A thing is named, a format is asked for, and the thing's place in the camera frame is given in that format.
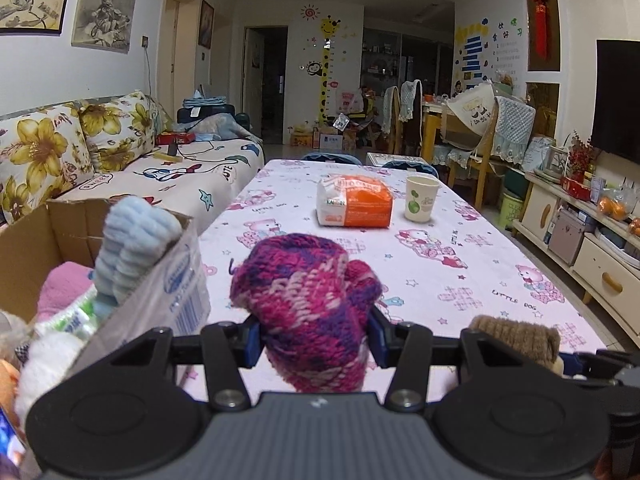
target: screw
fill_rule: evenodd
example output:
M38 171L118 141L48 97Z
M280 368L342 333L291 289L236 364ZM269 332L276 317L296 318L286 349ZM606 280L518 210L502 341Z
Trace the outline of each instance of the screw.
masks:
M421 398L413 390L396 390L391 394L391 402L402 408L412 408L420 404Z
M236 408L244 402L244 394L238 390L220 390L213 400L224 408Z

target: tiled floor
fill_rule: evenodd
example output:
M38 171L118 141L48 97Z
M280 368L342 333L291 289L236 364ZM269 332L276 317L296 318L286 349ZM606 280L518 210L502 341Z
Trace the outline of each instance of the tiled floor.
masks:
M307 153L317 151L310 148L300 148L283 146L281 144L265 144L264 155L268 162L272 158L299 159ZM364 163L367 155L367 148L356 150L355 156ZM482 214L489 222L496 225L500 212L492 208L485 208ZM585 305L582 303L584 289L578 285L564 270L562 270L553 260L542 253L539 248L529 242L523 236L511 237L507 231L505 236L520 248L524 255L529 258L565 295L569 302L583 316L596 334L600 337L607 348L611 350L634 351L638 347L631 341L629 336L620 328L612 317L595 301Z

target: green print on cup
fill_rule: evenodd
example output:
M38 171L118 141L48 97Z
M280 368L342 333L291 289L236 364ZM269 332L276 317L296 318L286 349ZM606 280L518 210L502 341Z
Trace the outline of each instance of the green print on cup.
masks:
M415 189L412 189L411 196L413 196L414 198L418 198L418 192ZM418 204L415 200L411 200L411 202L409 202L409 211L413 214L416 214L418 211L420 211L420 204Z

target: red tassel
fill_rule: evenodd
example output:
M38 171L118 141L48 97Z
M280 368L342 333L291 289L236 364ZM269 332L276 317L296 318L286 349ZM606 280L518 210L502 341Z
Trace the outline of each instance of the red tassel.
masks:
M546 59L546 5L536 5L536 52Z

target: barcode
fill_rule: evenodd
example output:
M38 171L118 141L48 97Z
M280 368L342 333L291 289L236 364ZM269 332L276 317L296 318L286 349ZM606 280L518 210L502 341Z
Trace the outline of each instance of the barcode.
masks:
M193 334L202 317L202 304L197 290L186 298L178 317L175 320L176 335Z

